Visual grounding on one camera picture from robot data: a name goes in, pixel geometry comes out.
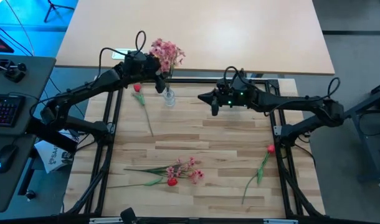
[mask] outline rgb keyboard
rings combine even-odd
[[[14,127],[25,97],[0,95],[0,126]]]

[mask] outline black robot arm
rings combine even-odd
[[[43,122],[54,130],[73,129],[92,134],[96,140],[108,134],[106,125],[97,121],[89,123],[68,116],[71,106],[103,92],[113,92],[127,88],[129,84],[154,80],[156,90],[162,93],[165,82],[162,75],[157,75],[159,60],[154,55],[138,51],[128,52],[124,62],[120,62],[104,72],[95,81],[67,90],[49,100],[40,112]]]
[[[230,83],[222,78],[216,83],[217,88],[198,98],[211,105],[213,116],[217,116],[219,107],[244,106],[256,112],[273,113],[276,109],[310,111],[316,116],[309,122],[281,127],[281,141],[294,146],[296,138],[320,126],[336,127],[343,124],[344,108],[329,95],[320,96],[277,96],[260,90],[252,80],[245,78],[243,70],[236,72]]]

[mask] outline table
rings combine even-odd
[[[293,79],[278,82],[283,96],[297,95]],[[245,204],[241,205],[246,183],[262,162],[267,146],[273,143],[269,118],[239,107],[220,108],[218,116],[213,117],[209,105],[198,100],[197,95],[211,91],[214,84],[172,83],[171,86],[176,105],[167,108],[153,84],[143,85],[154,137],[148,129],[145,112],[131,96],[132,86],[124,90],[102,216],[117,217],[124,209],[133,207],[139,217],[284,218],[277,162],[273,157],[267,162],[261,185],[252,182]],[[107,93],[89,100],[87,121],[102,119],[106,97]],[[285,117],[289,124],[303,120],[300,111],[285,111]],[[308,144],[297,144],[310,150]],[[96,145],[92,145],[75,155],[64,198],[66,209],[74,205],[89,185],[95,150]],[[312,158],[297,148],[292,152],[298,185],[315,208],[324,213]],[[180,180],[174,187],[118,187],[156,178],[124,168],[166,166],[179,156],[200,160],[197,166],[206,173],[206,178],[197,185]],[[294,210],[291,190],[289,194]]]
[[[2,58],[12,60],[15,64],[24,63],[27,66],[27,75],[19,83],[13,83],[0,74],[0,94],[8,94],[14,91],[40,98],[47,80],[52,73],[55,59],[0,55],[0,59]],[[0,149],[5,145],[11,144],[18,134],[21,134],[26,130],[31,119],[28,111],[34,103],[37,103],[36,99],[26,97],[15,127],[0,128]],[[10,203],[11,197],[22,174],[22,170],[34,146],[35,139],[36,137],[32,135],[25,135],[19,138],[16,141],[19,150],[17,151],[11,168],[6,173],[0,174],[0,212],[5,211]]]
[[[81,0],[56,66],[97,67],[102,48],[134,49],[139,30],[145,52],[157,38],[185,51],[178,70],[334,74],[311,0]],[[104,53],[102,67],[117,63]]]

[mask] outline desk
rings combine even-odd
[[[178,70],[334,74],[311,0],[81,0],[56,66],[97,67],[103,47],[134,49],[139,30],[146,52],[157,38],[185,51]],[[117,63],[104,53],[103,67]]]
[[[55,59],[45,57],[0,55],[0,59],[2,58],[12,60],[15,64],[26,64],[27,75],[19,83],[13,83],[0,74],[0,94],[7,94],[15,91],[40,98],[52,72]],[[14,133],[17,130],[19,131],[17,133],[21,134],[21,130],[26,129],[30,120],[28,113],[29,108],[36,102],[37,100],[31,97],[26,97],[26,101],[15,127],[1,128],[2,131],[10,131],[11,133],[9,133],[10,136],[0,135],[0,149],[3,146],[12,143],[15,138]],[[29,153],[34,146],[35,138],[35,136],[25,135],[16,141],[16,145],[19,146],[19,150],[15,156],[14,163],[12,164],[10,170],[4,174],[0,174],[0,212],[5,211],[10,203],[11,197],[22,174],[22,170],[27,162]]]
[[[294,80],[280,79],[279,84],[283,96],[297,95]],[[171,86],[176,105],[167,108],[153,84],[143,85],[154,137],[148,129],[144,110],[131,96],[132,86],[124,90],[102,216],[117,217],[124,209],[133,207],[139,217],[284,218],[274,157],[267,162],[261,185],[252,182],[245,205],[241,205],[245,185],[264,159],[267,146],[273,143],[269,118],[253,110],[227,106],[213,117],[210,106],[198,100],[197,95],[211,91],[214,84],[172,83]],[[106,97],[107,93],[89,100],[86,120],[102,119]],[[285,111],[285,117],[289,124],[303,120],[300,111]],[[310,150],[308,144],[297,144]],[[89,185],[95,151],[96,145],[92,145],[75,155],[64,198],[67,210]],[[315,208],[324,213],[312,158],[297,148],[293,148],[292,153],[298,185]],[[124,168],[166,166],[179,156],[199,159],[201,163],[197,166],[206,173],[205,179],[197,185],[180,180],[174,187],[112,188],[156,178]],[[97,189],[92,211],[98,192]],[[295,210],[291,190],[289,194]]]

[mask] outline vase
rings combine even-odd
[[[163,92],[163,97],[164,97],[166,106],[175,105],[175,92],[171,88],[165,88]]]

